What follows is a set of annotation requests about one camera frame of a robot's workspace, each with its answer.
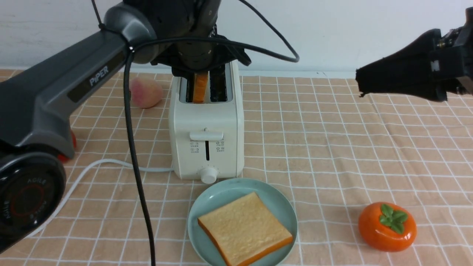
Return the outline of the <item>black robot arm image left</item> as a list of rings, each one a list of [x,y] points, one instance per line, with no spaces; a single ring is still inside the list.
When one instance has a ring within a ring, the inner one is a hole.
[[[219,0],[124,0],[93,35],[1,83],[1,252],[44,225],[64,195],[69,118],[126,62],[129,47],[179,37],[223,39]]]

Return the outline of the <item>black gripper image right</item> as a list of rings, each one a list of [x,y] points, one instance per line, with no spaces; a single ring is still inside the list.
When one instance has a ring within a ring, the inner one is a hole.
[[[434,102],[447,100],[447,93],[465,95],[458,80],[465,73],[463,47],[457,40],[465,29],[439,29],[423,32],[421,37],[400,51],[356,70],[361,96],[369,93],[412,95]]]

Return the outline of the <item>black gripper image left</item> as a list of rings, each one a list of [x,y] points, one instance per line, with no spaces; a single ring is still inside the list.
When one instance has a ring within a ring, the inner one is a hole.
[[[171,67],[176,77],[193,77],[216,69],[223,74],[225,64],[237,60],[245,66],[252,61],[243,48],[231,47],[211,42],[173,42],[158,44],[159,55],[152,61],[152,65],[166,65]]]

